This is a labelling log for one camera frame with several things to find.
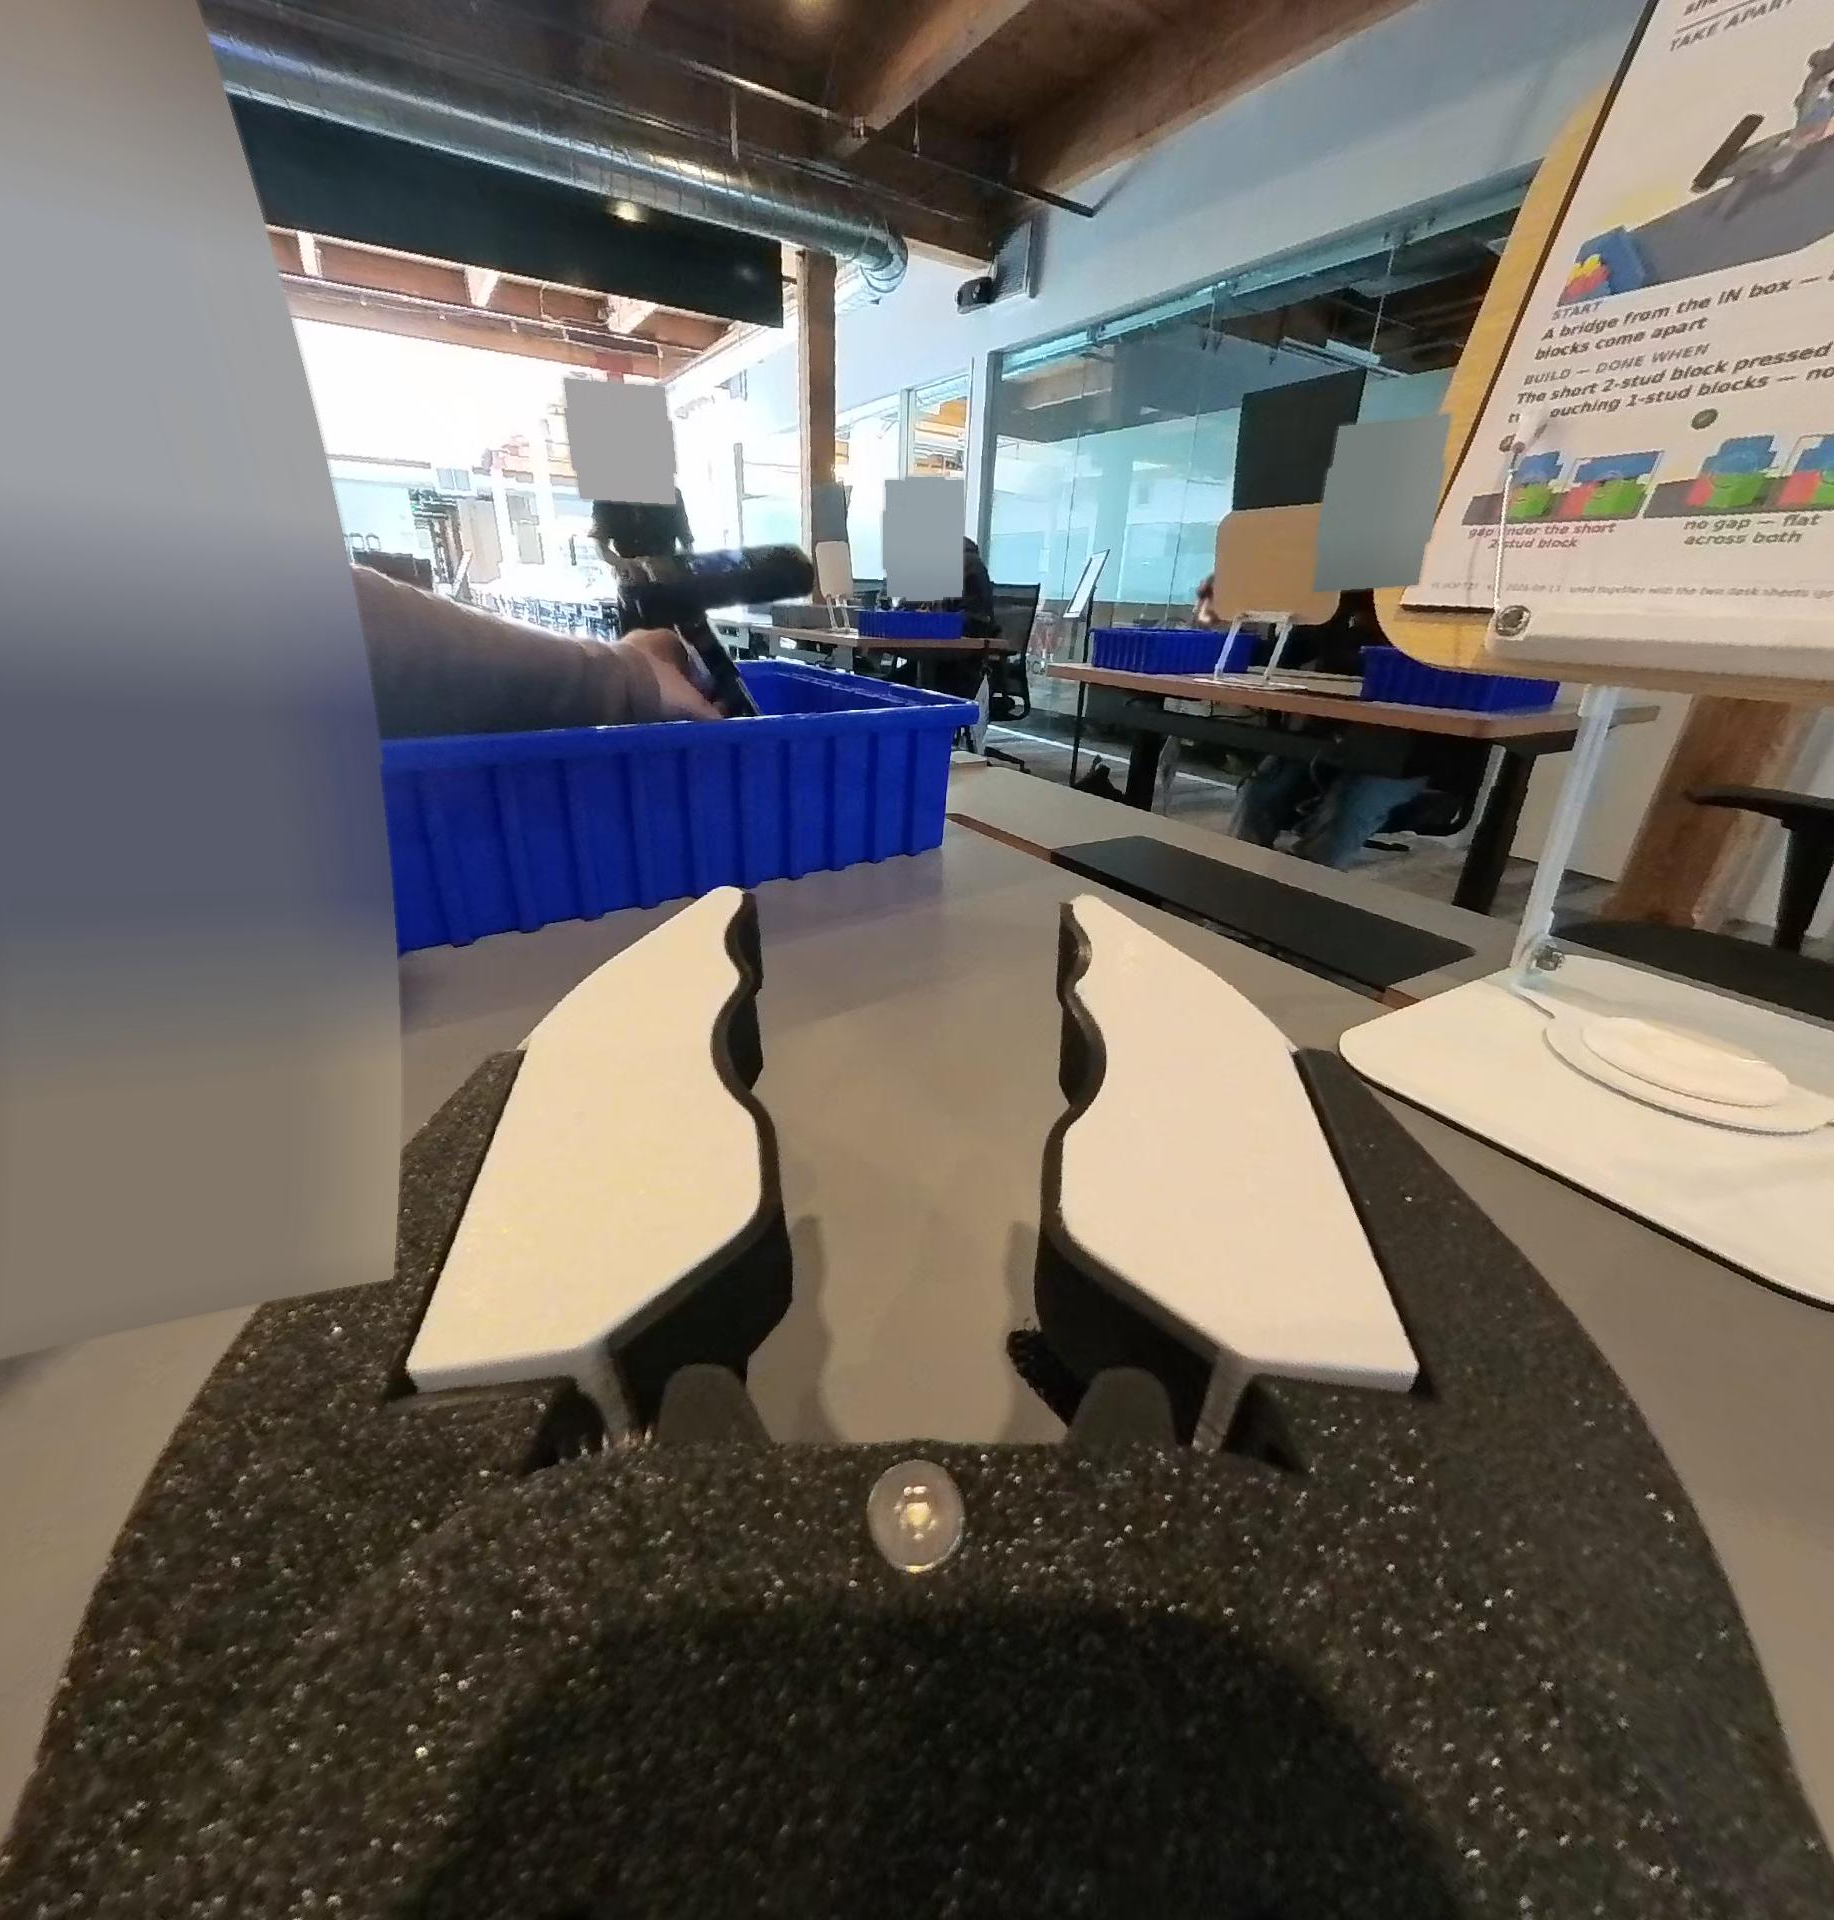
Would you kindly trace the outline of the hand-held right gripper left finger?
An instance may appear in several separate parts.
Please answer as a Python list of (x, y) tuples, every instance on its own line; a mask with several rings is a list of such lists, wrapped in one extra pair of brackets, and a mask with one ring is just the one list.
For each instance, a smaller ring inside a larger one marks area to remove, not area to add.
[(724, 885), (532, 1029), (408, 1340), (418, 1400), (564, 1388), (622, 1441), (745, 1393), (793, 1303), (761, 987)]

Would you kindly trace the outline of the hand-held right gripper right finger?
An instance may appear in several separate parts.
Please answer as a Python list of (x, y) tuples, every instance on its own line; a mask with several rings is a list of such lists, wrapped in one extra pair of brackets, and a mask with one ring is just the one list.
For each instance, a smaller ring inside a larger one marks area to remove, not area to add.
[(1077, 1427), (1289, 1450), (1295, 1395), (1413, 1411), (1423, 1356), (1279, 1023), (1100, 896), (1058, 911), (1055, 1003), (1033, 1305)]

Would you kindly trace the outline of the person's left forearm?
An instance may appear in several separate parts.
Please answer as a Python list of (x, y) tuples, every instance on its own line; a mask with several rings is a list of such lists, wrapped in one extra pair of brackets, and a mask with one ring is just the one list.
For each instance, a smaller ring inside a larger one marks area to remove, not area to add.
[(652, 660), (438, 598), (372, 568), (351, 585), (385, 741), (656, 723)]

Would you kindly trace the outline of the wooden top desk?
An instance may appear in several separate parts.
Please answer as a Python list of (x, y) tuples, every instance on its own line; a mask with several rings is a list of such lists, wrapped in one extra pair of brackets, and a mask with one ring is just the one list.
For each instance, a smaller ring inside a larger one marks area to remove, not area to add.
[(1309, 760), (1328, 755), (1345, 771), (1394, 776), (1417, 739), (1452, 739), (1505, 755), (1477, 811), (1458, 878), (1456, 908), (1487, 915), (1505, 880), (1533, 762), (1568, 752), (1580, 711), (1544, 706), (1478, 711), (1413, 706), (1297, 690), (1264, 675), (1137, 675), (1090, 663), (1055, 661), (1047, 677), (1075, 687), (1075, 729), (1086, 720), (1132, 732), (1126, 801), (1149, 810), (1155, 792), (1156, 737), (1215, 744)]
[(712, 628), (724, 639), (735, 650), (745, 657), (781, 657), (781, 656), (800, 656), (800, 657), (819, 657), (819, 660), (855, 660), (855, 657), (889, 657), (889, 660), (919, 660), (919, 657), (989, 657), (996, 641), (973, 641), (967, 639), (964, 645), (948, 646), (948, 645), (911, 645), (911, 646), (879, 646), (868, 645), (863, 641), (855, 641), (851, 635), (833, 635), (831, 617), (822, 617), (822, 623), (790, 623), (789, 618), (773, 618), (764, 613), (750, 609), (729, 609), (710, 614)]

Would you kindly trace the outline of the black table mat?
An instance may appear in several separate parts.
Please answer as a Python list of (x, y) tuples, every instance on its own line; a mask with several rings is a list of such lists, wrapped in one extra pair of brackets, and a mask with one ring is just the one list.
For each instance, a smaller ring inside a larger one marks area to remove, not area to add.
[(1431, 929), (1149, 836), (1077, 841), (1052, 851), (1049, 858), (1147, 905), (1201, 920), (1361, 990), (1394, 990), (1475, 955), (1471, 947)]

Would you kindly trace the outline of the white table mat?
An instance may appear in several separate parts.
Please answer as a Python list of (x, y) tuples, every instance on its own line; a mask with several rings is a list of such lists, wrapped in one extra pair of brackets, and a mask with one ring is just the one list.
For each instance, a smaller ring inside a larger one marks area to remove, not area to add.
[[(1646, 1020), (1781, 1068), (1778, 1106), (1674, 1099), (1596, 1066), (1577, 1023)], [(1571, 951), (1349, 1029), (1375, 1089), (1547, 1170), (1786, 1296), (1834, 1308), (1834, 1026)]]

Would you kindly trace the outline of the white oval pad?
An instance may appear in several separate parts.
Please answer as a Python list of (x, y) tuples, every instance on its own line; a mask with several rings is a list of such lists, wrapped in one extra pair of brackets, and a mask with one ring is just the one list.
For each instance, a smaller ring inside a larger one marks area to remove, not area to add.
[(1770, 1063), (1646, 1020), (1581, 1020), (1577, 1046), (1596, 1066), (1674, 1099), (1757, 1112), (1793, 1092)]

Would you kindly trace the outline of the clear acrylic stand leg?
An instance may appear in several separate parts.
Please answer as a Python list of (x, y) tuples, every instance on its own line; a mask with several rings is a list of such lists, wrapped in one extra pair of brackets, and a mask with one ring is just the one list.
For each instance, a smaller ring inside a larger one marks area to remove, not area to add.
[(1608, 732), (1615, 729), (1621, 698), (1621, 687), (1592, 683), (1580, 703), (1577, 737), (1568, 754), (1571, 762), (1520, 915), (1508, 971), (1511, 990), (1528, 990), (1533, 978), (1561, 964), (1561, 953), (1553, 947), (1557, 896), (1571, 867), (1571, 854), (1595, 795), (1595, 782)]

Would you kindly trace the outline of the small wooden board stand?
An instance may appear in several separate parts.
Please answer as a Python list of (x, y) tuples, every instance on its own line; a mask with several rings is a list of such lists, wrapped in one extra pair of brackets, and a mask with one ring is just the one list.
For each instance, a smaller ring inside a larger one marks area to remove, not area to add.
[(1336, 609), (1336, 594), (1315, 585), (1322, 507), (1231, 509), (1216, 522), (1212, 594), (1224, 642), (1212, 677), (1229, 677), (1237, 641), (1251, 630), (1270, 635), (1264, 675), (1283, 660), (1289, 632)]

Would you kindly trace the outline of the black panel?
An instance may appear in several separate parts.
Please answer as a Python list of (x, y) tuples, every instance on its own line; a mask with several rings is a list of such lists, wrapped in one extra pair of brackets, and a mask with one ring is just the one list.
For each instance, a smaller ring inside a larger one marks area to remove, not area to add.
[(1295, 509), (1326, 493), (1336, 434), (1358, 420), (1365, 370), (1301, 376), (1240, 398), (1229, 509)]

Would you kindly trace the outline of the wooden pillar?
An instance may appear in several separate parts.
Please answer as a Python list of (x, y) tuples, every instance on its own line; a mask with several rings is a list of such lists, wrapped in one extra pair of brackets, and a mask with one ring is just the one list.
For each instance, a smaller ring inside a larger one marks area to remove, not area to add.
[(1621, 875), (1599, 915), (1614, 923), (1719, 927), (1758, 825), (1738, 807), (1700, 803), (1690, 792), (1784, 786), (1815, 723), (1816, 706), (1692, 695)]

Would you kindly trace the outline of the instruction sheet on stand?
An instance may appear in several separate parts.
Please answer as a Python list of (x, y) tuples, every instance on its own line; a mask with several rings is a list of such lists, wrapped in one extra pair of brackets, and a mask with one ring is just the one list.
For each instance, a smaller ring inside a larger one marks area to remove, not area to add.
[[(1604, 84), (1572, 111), (1530, 181), (1520, 205), (1520, 218), (1446, 391), (1449, 453), (1464, 451), (1481, 424), (1487, 396), (1497, 381), (1520, 316), (1533, 293), (1544, 256), (1552, 253), (1553, 231), (1561, 224), (1577, 178), (1588, 164), (1596, 130), (1615, 92), (1617, 84)], [(1584, 686), (1682, 690), (1834, 706), (1834, 680), (1750, 670), (1745, 650), (1738, 646), (1674, 648), (1599, 642), (1585, 660), (1557, 660), (1550, 653), (1508, 657), (1492, 635), (1492, 614), (1482, 609), (1407, 609), (1404, 594), (1394, 587), (1379, 589), (1375, 598), (1385, 632), (1404, 653), (1430, 666), (1513, 677), (1556, 677)]]

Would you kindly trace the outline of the printed instruction sheet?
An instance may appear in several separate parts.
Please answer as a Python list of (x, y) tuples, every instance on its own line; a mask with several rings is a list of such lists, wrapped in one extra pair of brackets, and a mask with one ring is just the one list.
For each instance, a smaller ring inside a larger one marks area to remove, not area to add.
[(1648, 5), (1404, 606), (1834, 686), (1834, 2)]

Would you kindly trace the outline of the silver ventilation duct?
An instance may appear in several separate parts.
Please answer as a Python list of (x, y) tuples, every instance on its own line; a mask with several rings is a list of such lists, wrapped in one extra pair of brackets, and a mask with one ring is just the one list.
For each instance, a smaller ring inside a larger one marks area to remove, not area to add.
[(511, 68), (314, 17), (207, 24), (232, 99), (430, 156), (735, 228), (853, 265), (896, 291), (909, 245), (868, 193), (781, 156), (731, 153), (654, 116)]

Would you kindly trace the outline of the black wall speaker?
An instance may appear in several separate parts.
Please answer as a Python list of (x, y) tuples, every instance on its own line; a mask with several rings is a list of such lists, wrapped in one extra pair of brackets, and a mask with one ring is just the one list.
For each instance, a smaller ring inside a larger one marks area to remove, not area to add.
[(957, 285), (956, 310), (970, 316), (1002, 302), (1035, 300), (1042, 278), (1042, 238), (1043, 223), (1035, 215), (1006, 231), (987, 267)]

